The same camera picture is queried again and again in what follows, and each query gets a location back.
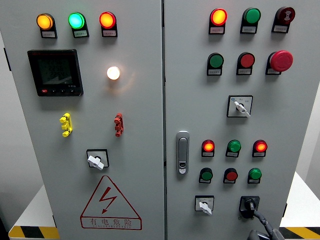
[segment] meter button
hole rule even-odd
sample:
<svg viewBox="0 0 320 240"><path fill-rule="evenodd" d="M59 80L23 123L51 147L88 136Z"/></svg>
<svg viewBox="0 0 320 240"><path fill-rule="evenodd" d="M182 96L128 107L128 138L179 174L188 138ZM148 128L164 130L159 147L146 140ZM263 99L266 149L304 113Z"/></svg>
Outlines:
<svg viewBox="0 0 320 240"><path fill-rule="evenodd" d="M235 184L238 178L237 170L234 168L228 168L224 171L223 183L224 184Z"/></svg>
<svg viewBox="0 0 320 240"><path fill-rule="evenodd" d="M205 167L201 169L200 175L199 175L199 183L200 184L210 184L211 179L213 178L213 173L211 168Z"/></svg>

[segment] yellow indicator light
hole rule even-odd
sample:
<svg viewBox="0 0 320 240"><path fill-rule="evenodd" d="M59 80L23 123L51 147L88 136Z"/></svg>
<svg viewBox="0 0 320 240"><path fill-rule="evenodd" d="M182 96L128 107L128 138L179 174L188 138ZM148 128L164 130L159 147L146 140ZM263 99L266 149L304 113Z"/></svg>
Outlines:
<svg viewBox="0 0 320 240"><path fill-rule="evenodd" d="M222 26L227 21L227 12L222 8L217 8L211 13L211 22L216 26Z"/></svg>
<svg viewBox="0 0 320 240"><path fill-rule="evenodd" d="M103 28L111 29L116 24L116 17L113 13L106 11L101 13L99 21Z"/></svg>
<svg viewBox="0 0 320 240"><path fill-rule="evenodd" d="M109 67L109 69L106 71L106 75L111 80L117 80L120 77L120 70L116 66Z"/></svg>
<svg viewBox="0 0 320 240"><path fill-rule="evenodd" d="M53 17L48 13L39 14L36 18L36 24L42 30L49 30L54 25Z"/></svg>

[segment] red indicator light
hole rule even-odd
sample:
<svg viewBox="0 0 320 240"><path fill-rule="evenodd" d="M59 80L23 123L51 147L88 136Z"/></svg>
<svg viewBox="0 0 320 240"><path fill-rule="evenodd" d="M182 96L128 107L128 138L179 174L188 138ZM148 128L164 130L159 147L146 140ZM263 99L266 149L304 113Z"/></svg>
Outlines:
<svg viewBox="0 0 320 240"><path fill-rule="evenodd" d="M222 8L216 8L215 10L212 11L210 20L214 25L222 26L226 23L227 17L228 15L226 10Z"/></svg>
<svg viewBox="0 0 320 240"><path fill-rule="evenodd" d="M254 143L254 149L258 152L258 153L263 153L267 150L268 145L265 141L263 140L258 140Z"/></svg>
<svg viewBox="0 0 320 240"><path fill-rule="evenodd" d="M255 63L255 57L251 53L247 53L241 57L240 63L244 68L249 68Z"/></svg>
<svg viewBox="0 0 320 240"><path fill-rule="evenodd" d="M294 20L296 12L292 7L282 7L276 12L275 16L281 24L287 25Z"/></svg>
<svg viewBox="0 0 320 240"><path fill-rule="evenodd" d="M205 152L212 152L215 149L215 143L212 140L209 140L209 139L205 140L202 143L202 149Z"/></svg>
<svg viewBox="0 0 320 240"><path fill-rule="evenodd" d="M277 72L284 72L288 70L293 62L294 57L289 51L286 50L277 51L270 58L270 66Z"/></svg>
<svg viewBox="0 0 320 240"><path fill-rule="evenodd" d="M232 172L229 172L227 175L226 175L226 179L229 180L229 181L234 181L238 178L238 174L234 171Z"/></svg>
<svg viewBox="0 0 320 240"><path fill-rule="evenodd" d="M115 15L109 11L101 13L99 21L101 26L105 29L112 29L117 22Z"/></svg>

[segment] green push button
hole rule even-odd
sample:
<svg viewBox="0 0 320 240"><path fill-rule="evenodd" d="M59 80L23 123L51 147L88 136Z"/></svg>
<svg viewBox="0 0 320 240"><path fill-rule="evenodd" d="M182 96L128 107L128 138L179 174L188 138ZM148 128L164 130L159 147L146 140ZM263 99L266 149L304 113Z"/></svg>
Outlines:
<svg viewBox="0 0 320 240"><path fill-rule="evenodd" d="M246 10L246 13L244 14L244 19L249 24L255 24L257 23L261 18L261 12L257 8L249 8Z"/></svg>
<svg viewBox="0 0 320 240"><path fill-rule="evenodd" d="M241 144L238 140L232 140L228 143L228 149L230 152L237 153L241 149Z"/></svg>
<svg viewBox="0 0 320 240"><path fill-rule="evenodd" d="M260 171L259 168L253 168L249 171L249 176L250 178L252 178L253 180L258 180L261 178L262 173Z"/></svg>
<svg viewBox="0 0 320 240"><path fill-rule="evenodd" d="M206 172L202 173L201 177L203 180L209 181L210 179L213 178L213 174L212 174L212 172L206 171Z"/></svg>
<svg viewBox="0 0 320 240"><path fill-rule="evenodd" d="M215 54L210 58L210 65L213 68L219 68L224 63L224 58L220 54Z"/></svg>

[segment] orange indicator light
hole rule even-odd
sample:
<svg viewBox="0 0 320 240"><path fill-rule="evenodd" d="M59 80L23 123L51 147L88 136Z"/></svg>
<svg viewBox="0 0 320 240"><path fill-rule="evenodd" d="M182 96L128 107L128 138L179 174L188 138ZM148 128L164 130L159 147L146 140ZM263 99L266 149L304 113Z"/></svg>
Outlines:
<svg viewBox="0 0 320 240"><path fill-rule="evenodd" d="M54 21L50 14L42 13L42 14L39 14L38 17L36 18L36 24L42 30L49 30L54 25Z"/></svg>
<svg viewBox="0 0 320 240"><path fill-rule="evenodd" d="M206 140L202 143L202 148L206 152L212 152L215 149L215 144L212 140Z"/></svg>
<svg viewBox="0 0 320 240"><path fill-rule="evenodd" d="M268 145L267 145L267 143L265 141L259 140L259 141L255 142L254 148L255 148L255 150L257 152L263 153L263 152L265 152L267 150Z"/></svg>
<svg viewBox="0 0 320 240"><path fill-rule="evenodd" d="M214 25L222 26L226 23L227 17L228 15L226 10L222 8L216 8L215 10L212 11L210 20Z"/></svg>
<svg viewBox="0 0 320 240"><path fill-rule="evenodd" d="M109 11L101 13L99 21L101 26L105 29L113 28L117 22L115 15Z"/></svg>

